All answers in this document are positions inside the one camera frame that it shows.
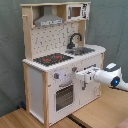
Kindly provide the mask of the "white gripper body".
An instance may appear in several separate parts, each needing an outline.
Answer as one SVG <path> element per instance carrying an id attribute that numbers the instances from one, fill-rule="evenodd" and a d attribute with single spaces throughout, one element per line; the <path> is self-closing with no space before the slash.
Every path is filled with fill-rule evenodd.
<path id="1" fill-rule="evenodd" d="M 91 67 L 86 70 L 76 73 L 76 78 L 89 84 L 94 81 L 94 75 L 98 71 L 98 68 Z"/>

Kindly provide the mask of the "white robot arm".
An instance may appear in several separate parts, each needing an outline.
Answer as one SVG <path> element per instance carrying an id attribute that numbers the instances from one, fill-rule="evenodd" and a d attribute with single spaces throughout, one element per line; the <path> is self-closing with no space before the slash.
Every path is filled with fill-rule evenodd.
<path id="1" fill-rule="evenodd" d="M 84 85 L 97 82 L 128 92 L 128 83 L 123 81 L 121 68 L 117 67 L 115 63 L 110 63 L 104 70 L 91 66 L 86 70 L 77 72 L 76 78 L 83 81 Z"/>

